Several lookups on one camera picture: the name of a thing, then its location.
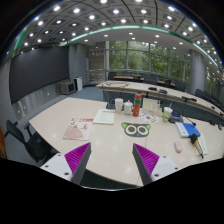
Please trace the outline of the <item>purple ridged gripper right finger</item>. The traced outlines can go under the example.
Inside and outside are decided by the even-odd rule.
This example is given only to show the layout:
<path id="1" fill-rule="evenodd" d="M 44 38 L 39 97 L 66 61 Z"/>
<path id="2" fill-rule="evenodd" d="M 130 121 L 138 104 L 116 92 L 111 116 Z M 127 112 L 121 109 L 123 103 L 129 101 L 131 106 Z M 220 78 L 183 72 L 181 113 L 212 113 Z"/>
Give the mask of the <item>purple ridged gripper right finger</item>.
<path id="1" fill-rule="evenodd" d="M 133 144 L 132 153 L 143 185 L 148 185 L 179 170 L 179 167 L 168 157 L 159 156 L 136 143 Z"/>

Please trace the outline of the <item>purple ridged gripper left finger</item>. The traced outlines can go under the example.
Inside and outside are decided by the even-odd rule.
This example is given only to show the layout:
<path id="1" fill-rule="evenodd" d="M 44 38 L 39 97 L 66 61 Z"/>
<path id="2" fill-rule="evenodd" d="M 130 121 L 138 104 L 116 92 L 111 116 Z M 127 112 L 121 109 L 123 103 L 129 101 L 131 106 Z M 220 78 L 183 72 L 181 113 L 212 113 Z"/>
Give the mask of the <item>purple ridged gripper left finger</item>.
<path id="1" fill-rule="evenodd" d="M 79 185 L 83 178 L 90 154 L 91 144 L 87 143 L 66 154 L 57 153 L 42 165 L 41 168 Z"/>

